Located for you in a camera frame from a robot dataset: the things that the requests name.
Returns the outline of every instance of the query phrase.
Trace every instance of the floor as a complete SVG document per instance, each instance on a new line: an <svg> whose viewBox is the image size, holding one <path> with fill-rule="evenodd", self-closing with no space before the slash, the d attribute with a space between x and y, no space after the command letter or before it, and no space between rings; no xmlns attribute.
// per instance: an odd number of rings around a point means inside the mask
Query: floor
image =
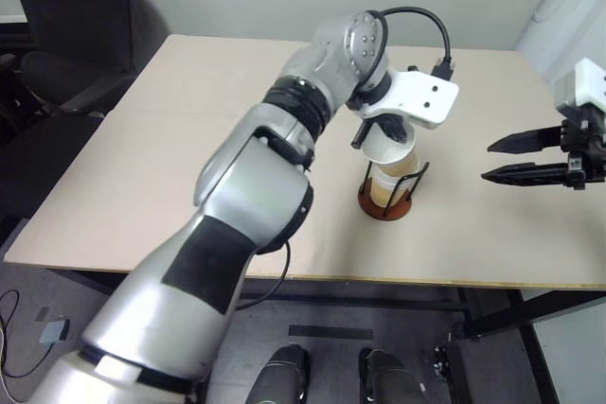
<svg viewBox="0 0 606 404"><path fill-rule="evenodd" d="M349 294L354 285L343 283ZM30 377L8 379L19 399L27 399L53 361L77 349L79 335L106 296L56 273L2 264L0 292L18 289L21 301L10 323L7 369L18 374L34 364L45 349L38 344L45 323L70 320L65 343L57 344L49 358ZM365 288L358 291L367 293ZM454 300L453 289L440 287L393 287L379 292L399 298ZM3 317L11 297L0 302ZM358 402L357 356L364 346L384 348L397 355L425 388L430 404L450 403L447 384L433 373L432 349L445 343L459 313L373 307L318 306L291 302L266 302L238 312L215 363L208 390L209 404L243 403L258 371L281 345L300 343L312 356L312 383L308 403L353 404ZM291 325L362 328L366 339L289 336ZM464 342L463 357L473 402L477 404L540 403L522 341L516 331ZM0 404L10 403L0 395Z"/></svg>

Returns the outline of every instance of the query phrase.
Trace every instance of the office chair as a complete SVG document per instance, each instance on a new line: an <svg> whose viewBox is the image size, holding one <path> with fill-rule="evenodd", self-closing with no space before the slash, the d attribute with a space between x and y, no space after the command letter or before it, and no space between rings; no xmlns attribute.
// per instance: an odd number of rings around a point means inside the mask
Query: office chair
<svg viewBox="0 0 606 404"><path fill-rule="evenodd" d="M51 113L0 149L0 218L31 218L168 35L146 0L21 0L21 80Z"/></svg>

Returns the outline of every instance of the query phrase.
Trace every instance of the wooden tabletop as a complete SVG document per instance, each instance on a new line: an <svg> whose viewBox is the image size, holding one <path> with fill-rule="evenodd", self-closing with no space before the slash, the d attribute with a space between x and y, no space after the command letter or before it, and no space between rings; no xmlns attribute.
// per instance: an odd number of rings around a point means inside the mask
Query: wooden tabletop
<svg viewBox="0 0 606 404"><path fill-rule="evenodd" d="M65 172L5 260L129 271L194 211L200 169L262 100L302 43L171 36ZM396 68L429 71L436 48L390 47ZM503 287L606 289L606 185L521 188L483 181L508 163L563 162L543 153L487 153L511 132L554 126L553 98L514 51L454 51L460 94L437 130L417 128L429 171L410 213L367 216L356 191L367 161L351 148L346 108L316 145L312 212L293 238L289 275ZM248 271L276 276L283 253Z"/></svg>

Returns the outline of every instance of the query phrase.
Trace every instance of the chair backrest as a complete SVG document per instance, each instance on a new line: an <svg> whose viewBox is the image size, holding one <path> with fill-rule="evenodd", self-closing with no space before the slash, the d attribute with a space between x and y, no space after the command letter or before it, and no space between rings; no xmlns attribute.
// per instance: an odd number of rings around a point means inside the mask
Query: chair backrest
<svg viewBox="0 0 606 404"><path fill-rule="evenodd" d="M129 0L21 0L36 47L121 71L133 69Z"/></svg>

